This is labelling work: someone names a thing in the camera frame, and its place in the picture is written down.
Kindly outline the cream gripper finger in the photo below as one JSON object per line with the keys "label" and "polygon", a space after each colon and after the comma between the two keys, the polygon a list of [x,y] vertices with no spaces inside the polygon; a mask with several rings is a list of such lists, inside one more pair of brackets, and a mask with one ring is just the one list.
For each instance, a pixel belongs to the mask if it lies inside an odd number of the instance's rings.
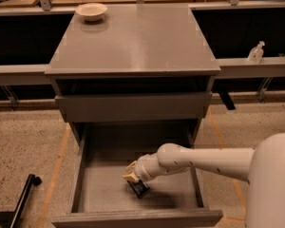
{"label": "cream gripper finger", "polygon": [[126,181],[138,182],[140,180],[135,173],[135,165],[136,165],[136,163],[133,161],[123,171],[123,178]]}

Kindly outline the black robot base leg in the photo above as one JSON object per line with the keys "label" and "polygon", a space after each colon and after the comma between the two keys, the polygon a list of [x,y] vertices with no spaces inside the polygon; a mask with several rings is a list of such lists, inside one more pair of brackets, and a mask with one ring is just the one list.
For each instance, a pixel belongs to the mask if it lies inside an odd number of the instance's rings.
{"label": "black robot base leg", "polygon": [[0,228],[17,228],[18,222],[24,210],[32,186],[38,186],[42,183],[40,177],[29,174],[21,196],[13,211],[0,211]]}

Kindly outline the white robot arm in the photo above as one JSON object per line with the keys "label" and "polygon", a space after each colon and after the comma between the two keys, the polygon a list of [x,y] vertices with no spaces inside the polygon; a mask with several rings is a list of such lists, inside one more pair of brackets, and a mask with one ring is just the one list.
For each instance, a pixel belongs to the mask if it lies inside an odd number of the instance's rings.
{"label": "white robot arm", "polygon": [[285,228],[285,133],[251,148],[186,148],[165,143],[133,161],[123,178],[140,187],[194,167],[248,183],[246,228]]}

